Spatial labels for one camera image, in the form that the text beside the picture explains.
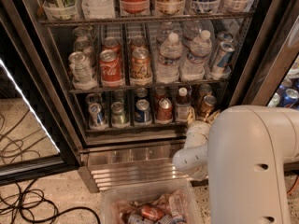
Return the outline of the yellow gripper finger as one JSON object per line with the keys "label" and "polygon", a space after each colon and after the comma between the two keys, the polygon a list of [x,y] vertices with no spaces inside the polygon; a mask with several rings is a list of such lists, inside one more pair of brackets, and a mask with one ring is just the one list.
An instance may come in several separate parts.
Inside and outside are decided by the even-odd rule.
{"label": "yellow gripper finger", "polygon": [[195,116],[194,108],[191,106],[189,109],[188,117],[187,117],[187,124],[190,125],[192,122],[195,121],[195,119],[196,119],[196,116]]}
{"label": "yellow gripper finger", "polygon": [[220,114],[220,112],[221,112],[220,109],[218,109],[218,110],[216,110],[215,112],[213,112],[213,113],[207,118],[207,122],[208,122],[208,123],[212,123],[212,122],[215,120],[215,118]]}

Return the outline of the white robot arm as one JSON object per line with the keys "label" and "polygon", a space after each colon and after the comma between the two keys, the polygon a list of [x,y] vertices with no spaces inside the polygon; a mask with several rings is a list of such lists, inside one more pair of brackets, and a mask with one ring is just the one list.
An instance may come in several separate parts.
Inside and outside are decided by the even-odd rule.
{"label": "white robot arm", "polygon": [[299,111],[237,105],[192,122],[173,164],[194,179],[207,167],[211,224],[291,224],[284,165],[298,157]]}

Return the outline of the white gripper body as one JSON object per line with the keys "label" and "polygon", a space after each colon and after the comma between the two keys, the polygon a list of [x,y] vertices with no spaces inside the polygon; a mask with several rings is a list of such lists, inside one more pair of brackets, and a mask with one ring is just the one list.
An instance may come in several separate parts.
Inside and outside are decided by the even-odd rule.
{"label": "white gripper body", "polygon": [[210,125],[201,120],[192,122],[187,129],[185,148],[199,147],[208,140]]}

